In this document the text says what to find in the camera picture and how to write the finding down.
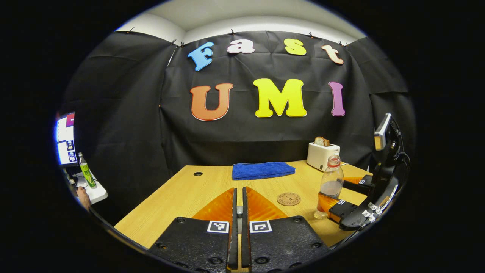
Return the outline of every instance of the letter m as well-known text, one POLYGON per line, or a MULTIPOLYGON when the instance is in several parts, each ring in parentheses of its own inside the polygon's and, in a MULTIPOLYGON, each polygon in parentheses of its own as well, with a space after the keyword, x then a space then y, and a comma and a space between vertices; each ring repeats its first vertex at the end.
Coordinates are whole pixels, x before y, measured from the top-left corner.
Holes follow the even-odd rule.
POLYGON ((256 111, 256 117, 268 118, 273 115, 269 106, 270 102, 278 116, 283 114, 287 103, 287 116, 304 117, 307 115, 307 111, 303 108, 302 81, 287 80, 281 92, 270 79, 257 79, 253 84, 258 87, 259 91, 259 110, 256 111))

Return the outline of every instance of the coaster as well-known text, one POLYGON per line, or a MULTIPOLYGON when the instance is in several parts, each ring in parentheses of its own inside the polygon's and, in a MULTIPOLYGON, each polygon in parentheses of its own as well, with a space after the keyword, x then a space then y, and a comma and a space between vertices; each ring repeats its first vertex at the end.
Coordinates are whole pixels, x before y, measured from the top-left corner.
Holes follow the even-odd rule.
POLYGON ((277 200, 278 200, 278 203, 282 205, 296 205, 300 203, 301 198, 296 193, 287 192, 287 193, 280 194, 277 200))

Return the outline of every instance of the hand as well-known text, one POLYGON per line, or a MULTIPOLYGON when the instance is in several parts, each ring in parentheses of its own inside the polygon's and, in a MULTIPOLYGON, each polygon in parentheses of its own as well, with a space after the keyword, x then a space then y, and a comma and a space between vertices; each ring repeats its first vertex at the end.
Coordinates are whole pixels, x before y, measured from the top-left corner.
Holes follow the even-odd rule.
POLYGON ((91 206, 91 201, 89 200, 89 196, 86 193, 86 190, 83 187, 79 187, 76 191, 79 197, 79 201, 81 202, 82 206, 89 211, 89 207, 91 206))

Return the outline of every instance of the computer screen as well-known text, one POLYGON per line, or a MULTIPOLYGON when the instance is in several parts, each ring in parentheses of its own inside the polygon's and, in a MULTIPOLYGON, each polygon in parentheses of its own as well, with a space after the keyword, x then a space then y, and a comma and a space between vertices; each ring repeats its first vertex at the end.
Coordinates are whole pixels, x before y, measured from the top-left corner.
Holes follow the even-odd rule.
POLYGON ((74 145, 74 112, 58 116, 54 129, 57 158, 63 167, 77 166, 76 146, 74 145))

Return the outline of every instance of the folded towel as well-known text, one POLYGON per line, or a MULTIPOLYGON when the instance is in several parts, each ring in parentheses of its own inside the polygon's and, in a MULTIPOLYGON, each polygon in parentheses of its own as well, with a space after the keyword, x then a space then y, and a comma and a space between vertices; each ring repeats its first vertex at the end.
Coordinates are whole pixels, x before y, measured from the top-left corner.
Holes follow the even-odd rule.
POLYGON ((253 180, 279 177, 295 173, 295 167, 285 162, 259 164, 238 163, 232 167, 232 180, 253 180))

